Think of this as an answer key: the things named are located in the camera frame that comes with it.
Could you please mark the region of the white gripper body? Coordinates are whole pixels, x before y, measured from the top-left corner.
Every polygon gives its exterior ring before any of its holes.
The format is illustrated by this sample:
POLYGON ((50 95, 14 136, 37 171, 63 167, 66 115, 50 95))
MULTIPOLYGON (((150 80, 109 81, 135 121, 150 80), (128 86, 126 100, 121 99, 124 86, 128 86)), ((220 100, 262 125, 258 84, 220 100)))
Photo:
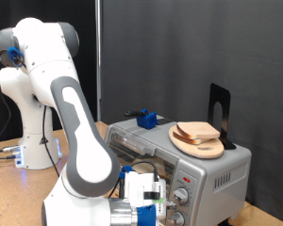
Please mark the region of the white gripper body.
POLYGON ((137 210, 137 226, 160 226, 166 218, 166 182, 154 173, 127 172, 125 198, 137 210))

